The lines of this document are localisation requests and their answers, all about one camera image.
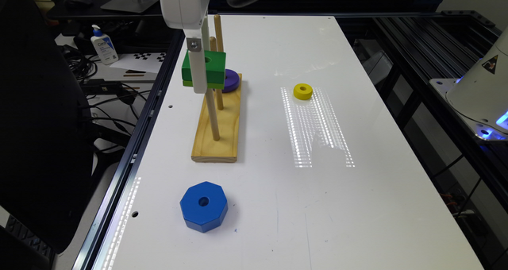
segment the white bottle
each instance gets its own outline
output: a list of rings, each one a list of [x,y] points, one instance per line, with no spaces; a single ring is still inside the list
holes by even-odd
[[[116,62],[118,60],[118,54],[117,51],[114,50],[110,36],[103,34],[101,28],[97,25],[92,25],[92,28],[94,28],[94,36],[90,38],[90,40],[102,63],[112,64]]]

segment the purple ring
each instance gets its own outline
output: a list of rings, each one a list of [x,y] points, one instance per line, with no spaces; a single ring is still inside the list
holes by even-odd
[[[236,90],[240,86],[240,76],[232,70],[225,70],[224,89],[222,92],[228,93]]]

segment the yellow ring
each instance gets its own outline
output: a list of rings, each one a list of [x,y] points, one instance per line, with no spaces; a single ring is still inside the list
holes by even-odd
[[[294,87],[293,95],[300,100],[307,100],[312,96],[312,87],[305,83],[299,83]]]

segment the blue octagonal block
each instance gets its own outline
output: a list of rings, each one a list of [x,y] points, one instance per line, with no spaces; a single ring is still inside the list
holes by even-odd
[[[203,182],[189,187],[180,207],[187,227],[205,233],[222,224],[228,212],[228,200],[221,186]]]

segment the green block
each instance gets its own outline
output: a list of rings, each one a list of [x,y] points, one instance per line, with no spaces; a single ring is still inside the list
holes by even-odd
[[[184,80],[183,81],[183,85],[185,87],[193,87],[192,82],[188,81],[188,80]],[[208,88],[214,88],[214,89],[223,90],[224,89],[224,84],[220,84],[220,83],[208,83]]]
[[[205,51],[206,81],[208,88],[224,89],[225,52]],[[192,87],[191,63],[189,53],[182,64],[182,79],[185,87]]]

